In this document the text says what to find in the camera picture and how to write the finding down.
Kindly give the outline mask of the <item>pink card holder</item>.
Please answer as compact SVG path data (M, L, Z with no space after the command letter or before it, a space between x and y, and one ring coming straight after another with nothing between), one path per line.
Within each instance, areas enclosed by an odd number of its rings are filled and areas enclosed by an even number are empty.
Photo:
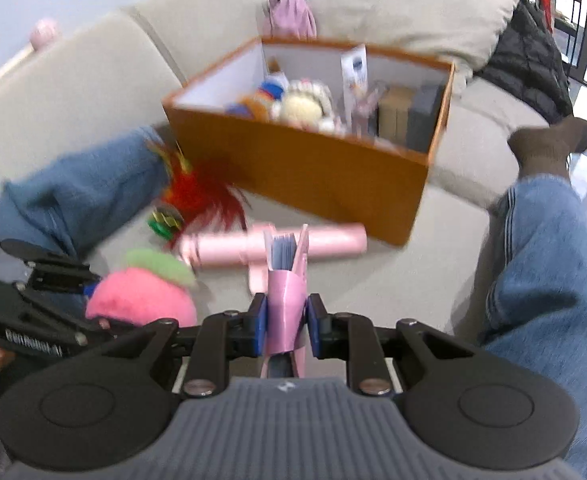
M262 378L304 376L309 226L298 235L265 235L267 324Z

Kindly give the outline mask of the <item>pink handheld fan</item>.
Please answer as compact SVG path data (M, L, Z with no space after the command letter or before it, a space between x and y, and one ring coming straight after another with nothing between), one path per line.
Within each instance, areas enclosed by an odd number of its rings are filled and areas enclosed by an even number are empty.
M246 231L184 234L175 254L191 269L245 266L250 292L266 292L270 270L300 270L310 259L362 255L367 234L361 224L300 226L278 230L269 223Z

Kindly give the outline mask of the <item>red feather shuttlecock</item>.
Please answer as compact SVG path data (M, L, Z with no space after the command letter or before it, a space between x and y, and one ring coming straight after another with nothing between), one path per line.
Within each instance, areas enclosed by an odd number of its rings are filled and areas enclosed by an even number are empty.
M149 145L164 162L168 185L154 205L148 226L174 247L184 234L211 228L228 232L234 226L246 231L248 203L239 188L222 178L222 167L215 160L192 164L176 145L161 148Z

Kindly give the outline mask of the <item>maroon photo card box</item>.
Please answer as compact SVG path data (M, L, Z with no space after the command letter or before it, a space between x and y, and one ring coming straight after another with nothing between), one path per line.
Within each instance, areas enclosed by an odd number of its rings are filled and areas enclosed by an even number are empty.
M387 91L386 84L374 84L356 101L351 116L356 136L378 136L379 102Z

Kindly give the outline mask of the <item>grey box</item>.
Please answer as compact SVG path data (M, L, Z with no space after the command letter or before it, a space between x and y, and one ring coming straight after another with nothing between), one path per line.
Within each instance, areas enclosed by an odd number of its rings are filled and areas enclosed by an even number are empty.
M415 92L407 116L406 146L408 150L423 154L429 152L444 89L443 84L425 84Z

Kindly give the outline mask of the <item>brown cardboard small box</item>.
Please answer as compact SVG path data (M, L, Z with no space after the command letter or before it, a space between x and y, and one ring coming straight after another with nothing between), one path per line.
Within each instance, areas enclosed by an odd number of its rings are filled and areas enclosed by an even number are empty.
M405 145L408 115L416 90L391 86L378 101L378 136L397 145Z

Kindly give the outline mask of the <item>crocheted white bunny doll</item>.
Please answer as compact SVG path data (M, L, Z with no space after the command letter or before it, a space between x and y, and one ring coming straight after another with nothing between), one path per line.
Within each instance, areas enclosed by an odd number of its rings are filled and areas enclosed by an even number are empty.
M347 133L333 106L333 95L327 84L319 80L298 79L289 82L279 101L272 104L273 122L332 136Z

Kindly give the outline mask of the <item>orange blue plush keychain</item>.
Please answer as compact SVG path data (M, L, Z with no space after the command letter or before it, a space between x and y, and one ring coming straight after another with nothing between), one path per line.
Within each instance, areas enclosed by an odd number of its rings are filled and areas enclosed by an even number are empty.
M281 101L288 89L289 79L281 70L276 58L267 60L267 76L252 93L225 107L227 115L268 122L272 108Z

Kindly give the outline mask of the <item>white lotion tube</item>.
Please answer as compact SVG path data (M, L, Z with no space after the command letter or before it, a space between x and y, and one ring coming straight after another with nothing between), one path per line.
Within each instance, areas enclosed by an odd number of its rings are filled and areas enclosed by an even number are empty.
M344 116L352 123L355 105L368 91L368 65L365 44L345 52L341 56Z

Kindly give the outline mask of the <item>pink green plush toy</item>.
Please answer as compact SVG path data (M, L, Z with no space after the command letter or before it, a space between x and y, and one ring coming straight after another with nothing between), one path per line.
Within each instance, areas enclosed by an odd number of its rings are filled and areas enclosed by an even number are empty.
M190 289L197 278L189 263L156 249L133 249L121 270L109 273L88 292L85 318L143 326L174 318L179 327L195 326L197 309Z

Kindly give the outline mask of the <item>orange cardboard storage box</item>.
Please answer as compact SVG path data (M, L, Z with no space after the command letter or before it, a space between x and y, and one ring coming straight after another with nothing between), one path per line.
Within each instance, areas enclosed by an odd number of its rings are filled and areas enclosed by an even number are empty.
M373 81L445 87L427 154L225 113L258 88L269 58L289 78L318 79L341 96L341 56L352 48L344 41L256 37L192 76L163 107L190 162L215 160L222 178L239 188L330 221L363 224L369 236L403 246L449 120L453 64L374 44L366 48Z

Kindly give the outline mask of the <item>right jeans leg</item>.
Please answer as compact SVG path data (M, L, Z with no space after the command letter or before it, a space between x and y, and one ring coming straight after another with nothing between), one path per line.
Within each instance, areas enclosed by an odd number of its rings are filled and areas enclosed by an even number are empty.
M587 223L570 183L517 181L496 206L494 282L484 348L551 378L574 398L580 425L568 463L587 478Z

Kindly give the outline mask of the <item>right brown sock foot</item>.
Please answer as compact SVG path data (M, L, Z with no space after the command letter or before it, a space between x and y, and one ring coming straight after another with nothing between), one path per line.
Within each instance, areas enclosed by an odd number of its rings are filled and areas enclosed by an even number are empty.
M569 157L587 150L587 120L571 116L547 128L521 128L507 143L520 180L553 176L569 181Z

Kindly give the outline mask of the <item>pink crumpled garment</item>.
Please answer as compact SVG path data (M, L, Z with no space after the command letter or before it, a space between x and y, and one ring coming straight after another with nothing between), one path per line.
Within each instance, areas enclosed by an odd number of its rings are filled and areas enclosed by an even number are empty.
M314 39L316 22L307 0L266 0L262 35L265 37Z

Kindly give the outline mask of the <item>beige sofa cushion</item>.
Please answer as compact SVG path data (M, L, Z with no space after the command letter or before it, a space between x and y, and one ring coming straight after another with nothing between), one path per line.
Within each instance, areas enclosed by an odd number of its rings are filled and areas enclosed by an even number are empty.
M323 38L378 44L455 64L454 92L493 54L519 0L307 0Z

